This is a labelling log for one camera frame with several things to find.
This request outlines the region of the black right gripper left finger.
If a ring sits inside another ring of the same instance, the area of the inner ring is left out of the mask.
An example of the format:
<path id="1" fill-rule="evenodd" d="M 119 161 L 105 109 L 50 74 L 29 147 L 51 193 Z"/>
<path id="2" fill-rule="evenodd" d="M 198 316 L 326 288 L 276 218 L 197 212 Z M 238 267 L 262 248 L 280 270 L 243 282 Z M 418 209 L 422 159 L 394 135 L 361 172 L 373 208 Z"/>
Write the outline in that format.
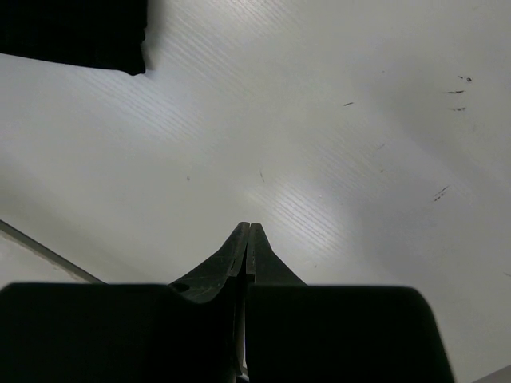
<path id="1" fill-rule="evenodd" d="M 242 373 L 239 223 L 168 284 L 16 282 L 1 291 L 4 382 L 233 382 Z"/>

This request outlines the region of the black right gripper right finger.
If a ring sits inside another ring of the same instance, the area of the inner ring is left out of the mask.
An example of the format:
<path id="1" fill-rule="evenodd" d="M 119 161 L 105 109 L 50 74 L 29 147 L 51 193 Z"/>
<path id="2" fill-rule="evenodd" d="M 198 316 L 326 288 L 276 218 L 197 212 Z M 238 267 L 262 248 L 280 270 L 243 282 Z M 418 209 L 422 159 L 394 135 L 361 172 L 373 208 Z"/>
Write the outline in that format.
<path id="1" fill-rule="evenodd" d="M 255 223 L 245 331 L 252 382 L 451 382 L 433 311 L 408 286 L 313 286 Z"/>

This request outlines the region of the black tank top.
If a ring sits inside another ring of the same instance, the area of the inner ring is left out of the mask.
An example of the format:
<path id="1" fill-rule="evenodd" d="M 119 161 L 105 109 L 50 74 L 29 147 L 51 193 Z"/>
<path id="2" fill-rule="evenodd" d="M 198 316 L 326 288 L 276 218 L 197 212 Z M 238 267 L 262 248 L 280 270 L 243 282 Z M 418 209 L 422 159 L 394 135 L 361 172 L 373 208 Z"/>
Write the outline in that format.
<path id="1" fill-rule="evenodd" d="M 1 53 L 136 76 L 147 21 L 146 1 L 2 1 Z"/>

